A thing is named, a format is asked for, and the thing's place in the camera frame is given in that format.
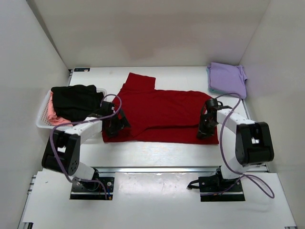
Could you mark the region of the red t shirt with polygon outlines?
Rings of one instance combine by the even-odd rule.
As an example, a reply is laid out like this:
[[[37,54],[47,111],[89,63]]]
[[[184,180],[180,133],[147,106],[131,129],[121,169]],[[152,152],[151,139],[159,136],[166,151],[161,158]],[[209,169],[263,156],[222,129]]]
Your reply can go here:
[[[114,137],[102,132],[103,141],[217,145],[217,135],[196,137],[201,108],[211,97],[198,91],[157,90],[155,81],[154,77],[129,73],[113,103],[122,106],[131,127]]]

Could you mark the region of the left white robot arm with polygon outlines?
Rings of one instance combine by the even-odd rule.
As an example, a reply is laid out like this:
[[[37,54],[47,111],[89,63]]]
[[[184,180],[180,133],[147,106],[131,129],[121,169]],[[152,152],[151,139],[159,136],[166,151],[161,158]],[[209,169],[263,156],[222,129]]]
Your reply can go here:
[[[42,157],[42,167],[74,178],[87,189],[99,186],[97,169],[80,162],[81,144],[98,133],[117,137],[119,132],[131,127],[122,109],[115,111],[115,104],[102,102],[101,108],[89,114],[84,121],[66,130],[55,129],[47,142]]]

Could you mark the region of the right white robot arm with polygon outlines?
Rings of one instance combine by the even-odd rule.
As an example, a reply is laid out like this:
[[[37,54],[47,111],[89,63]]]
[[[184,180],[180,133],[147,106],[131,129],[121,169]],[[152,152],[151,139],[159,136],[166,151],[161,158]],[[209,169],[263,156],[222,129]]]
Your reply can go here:
[[[219,137],[223,165],[209,177],[196,180],[197,188],[204,196],[221,195],[231,190],[241,178],[253,178],[246,174],[249,168],[273,161],[274,149],[269,126],[265,122],[255,122],[236,113],[234,108],[224,106],[216,98],[209,99],[201,109],[197,132],[198,139],[214,136],[216,126],[221,124],[222,134],[228,128],[235,134],[235,155],[226,160],[223,148],[223,135]]]

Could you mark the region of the folded teal cloth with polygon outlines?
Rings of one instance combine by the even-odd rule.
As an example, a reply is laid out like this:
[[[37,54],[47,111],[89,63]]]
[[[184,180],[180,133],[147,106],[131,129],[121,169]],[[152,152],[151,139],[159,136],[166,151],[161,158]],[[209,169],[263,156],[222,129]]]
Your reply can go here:
[[[209,90],[209,92],[214,93],[214,94],[224,94],[223,91],[217,90],[217,89],[214,89],[214,88],[211,88],[211,87],[208,87],[208,90]]]

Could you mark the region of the black t shirt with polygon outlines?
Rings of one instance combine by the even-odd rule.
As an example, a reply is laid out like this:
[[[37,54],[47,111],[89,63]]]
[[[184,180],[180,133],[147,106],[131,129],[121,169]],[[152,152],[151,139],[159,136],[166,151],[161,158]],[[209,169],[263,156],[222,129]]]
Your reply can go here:
[[[105,94],[98,92],[95,85],[75,85],[53,87],[52,105],[55,114],[71,122],[85,120],[88,115],[100,108]]]

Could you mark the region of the folded lavender t shirt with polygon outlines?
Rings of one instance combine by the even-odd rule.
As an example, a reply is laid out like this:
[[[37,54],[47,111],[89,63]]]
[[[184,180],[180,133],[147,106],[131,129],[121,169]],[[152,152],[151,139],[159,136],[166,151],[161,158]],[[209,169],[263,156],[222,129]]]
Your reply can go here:
[[[207,66],[208,87],[224,93],[237,93],[242,99],[247,96],[247,76],[242,65],[228,65],[212,62]]]

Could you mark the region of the pink t shirt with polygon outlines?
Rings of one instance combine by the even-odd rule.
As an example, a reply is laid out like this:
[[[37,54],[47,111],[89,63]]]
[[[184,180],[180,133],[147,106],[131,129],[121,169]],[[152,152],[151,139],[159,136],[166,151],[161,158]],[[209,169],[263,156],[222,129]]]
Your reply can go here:
[[[48,102],[47,120],[53,126],[70,122],[69,120],[67,120],[63,117],[60,117],[60,116],[56,115],[56,112],[55,112],[54,107],[53,107],[52,98],[50,98],[49,102]]]

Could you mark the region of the small label sticker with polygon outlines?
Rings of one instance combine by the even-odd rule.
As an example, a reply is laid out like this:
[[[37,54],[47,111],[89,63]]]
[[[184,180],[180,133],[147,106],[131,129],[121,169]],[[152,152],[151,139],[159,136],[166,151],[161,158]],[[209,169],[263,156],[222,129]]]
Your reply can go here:
[[[75,68],[74,72],[89,72],[90,68]]]

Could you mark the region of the white plastic laundry basket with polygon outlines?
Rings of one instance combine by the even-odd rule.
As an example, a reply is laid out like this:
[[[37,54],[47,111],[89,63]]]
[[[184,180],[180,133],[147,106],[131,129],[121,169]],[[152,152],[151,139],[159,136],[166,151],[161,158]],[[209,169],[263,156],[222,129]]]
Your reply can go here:
[[[98,92],[103,92],[105,95],[107,94],[106,90],[102,89],[102,88],[97,88],[97,91]],[[52,98],[51,90],[49,90],[47,92],[47,94],[46,94],[46,96],[45,96],[45,98],[42,102],[42,105],[39,109],[38,117],[37,117],[37,120],[36,120],[36,126],[39,127],[39,128],[52,129],[54,127],[47,120],[48,102],[49,102],[50,98]]]

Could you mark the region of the aluminium rail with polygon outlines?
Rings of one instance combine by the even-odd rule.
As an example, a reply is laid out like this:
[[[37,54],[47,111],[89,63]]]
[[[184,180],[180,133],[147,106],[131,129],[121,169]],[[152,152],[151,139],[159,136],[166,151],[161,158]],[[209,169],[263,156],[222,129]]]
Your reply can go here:
[[[102,173],[204,173],[218,167],[97,167]]]

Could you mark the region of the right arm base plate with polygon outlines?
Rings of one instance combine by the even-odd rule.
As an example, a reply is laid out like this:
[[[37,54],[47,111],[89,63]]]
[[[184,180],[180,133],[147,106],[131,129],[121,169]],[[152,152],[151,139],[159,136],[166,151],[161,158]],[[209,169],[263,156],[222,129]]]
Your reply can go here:
[[[217,175],[199,178],[201,202],[240,202],[245,201],[239,179],[222,179]]]

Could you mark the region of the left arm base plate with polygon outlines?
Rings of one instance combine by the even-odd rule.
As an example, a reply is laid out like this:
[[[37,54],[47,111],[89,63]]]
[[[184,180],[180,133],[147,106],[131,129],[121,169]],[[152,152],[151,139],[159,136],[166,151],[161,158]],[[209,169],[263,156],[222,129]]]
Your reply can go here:
[[[71,200],[113,200],[115,174],[100,173],[97,178],[100,182],[83,182],[73,180]]]

